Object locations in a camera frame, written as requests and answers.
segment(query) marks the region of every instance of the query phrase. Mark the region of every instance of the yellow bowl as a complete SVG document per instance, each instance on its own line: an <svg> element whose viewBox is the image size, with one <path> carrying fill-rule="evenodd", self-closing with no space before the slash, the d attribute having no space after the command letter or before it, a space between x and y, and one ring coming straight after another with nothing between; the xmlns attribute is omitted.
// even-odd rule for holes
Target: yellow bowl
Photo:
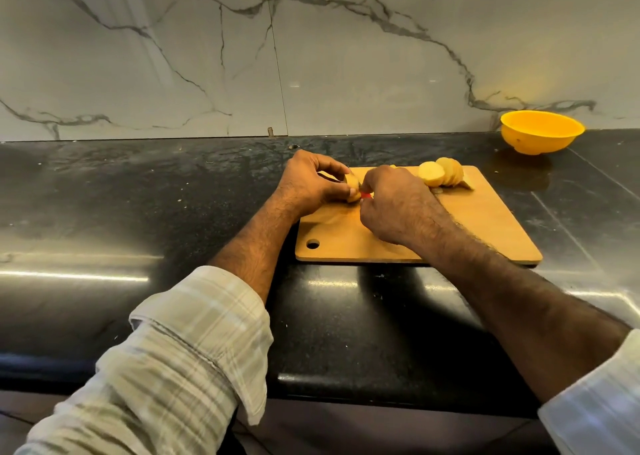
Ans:
<svg viewBox="0 0 640 455"><path fill-rule="evenodd" d="M500 121L504 141L525 155L562 150L584 133L579 121L548 111L510 111Z"/></svg>

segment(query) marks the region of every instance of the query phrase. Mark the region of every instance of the plaid shirt sleeve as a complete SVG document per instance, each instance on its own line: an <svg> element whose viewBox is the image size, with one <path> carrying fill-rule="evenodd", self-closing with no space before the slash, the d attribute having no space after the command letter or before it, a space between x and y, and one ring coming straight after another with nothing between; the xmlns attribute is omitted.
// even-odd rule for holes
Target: plaid shirt sleeve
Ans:
<svg viewBox="0 0 640 455"><path fill-rule="evenodd" d="M640 453L640 330L538 414L562 454Z"/></svg>
<svg viewBox="0 0 640 455"><path fill-rule="evenodd" d="M213 453L238 401L249 423L260 421L273 337L244 281L197 268L142 302L130 321L133 333L32 428L17 454Z"/></svg>

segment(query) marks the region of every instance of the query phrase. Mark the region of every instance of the black granite countertop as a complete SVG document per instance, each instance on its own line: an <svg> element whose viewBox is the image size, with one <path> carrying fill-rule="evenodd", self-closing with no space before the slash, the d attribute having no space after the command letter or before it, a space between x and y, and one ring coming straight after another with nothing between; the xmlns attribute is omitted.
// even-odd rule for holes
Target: black granite countertop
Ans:
<svg viewBox="0 0 640 455"><path fill-rule="evenodd" d="M640 326L640 132L524 157L496 133L0 144L0 389L70 393L129 312L204 264L295 147L351 166L453 156L484 172L568 292ZM433 269L317 265L292 230L268 310L272 397L533 417L495 339Z"/></svg>

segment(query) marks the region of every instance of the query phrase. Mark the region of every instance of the marble wall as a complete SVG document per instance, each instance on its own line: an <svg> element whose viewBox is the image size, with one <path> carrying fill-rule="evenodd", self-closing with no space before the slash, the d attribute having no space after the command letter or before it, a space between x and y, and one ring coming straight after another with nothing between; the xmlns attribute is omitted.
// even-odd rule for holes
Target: marble wall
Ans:
<svg viewBox="0 0 640 455"><path fill-rule="evenodd" d="M640 0L0 0L0 139L640 127Z"/></svg>

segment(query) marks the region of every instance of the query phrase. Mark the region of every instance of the wooden cutting board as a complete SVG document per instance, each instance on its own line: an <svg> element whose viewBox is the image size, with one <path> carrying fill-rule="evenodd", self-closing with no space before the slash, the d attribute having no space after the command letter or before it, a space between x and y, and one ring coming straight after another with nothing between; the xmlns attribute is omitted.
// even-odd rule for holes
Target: wooden cutting board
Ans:
<svg viewBox="0 0 640 455"><path fill-rule="evenodd" d="M406 168L417 174L418 167ZM525 265L540 263L542 254L480 170L469 166L464 169L476 190L444 189L438 199L445 209L456 222L511 261ZM351 170L362 183L371 167ZM332 263L423 262L410 249L380 241L364 227L359 202L333 202L300 219L296 257L300 261Z"/></svg>

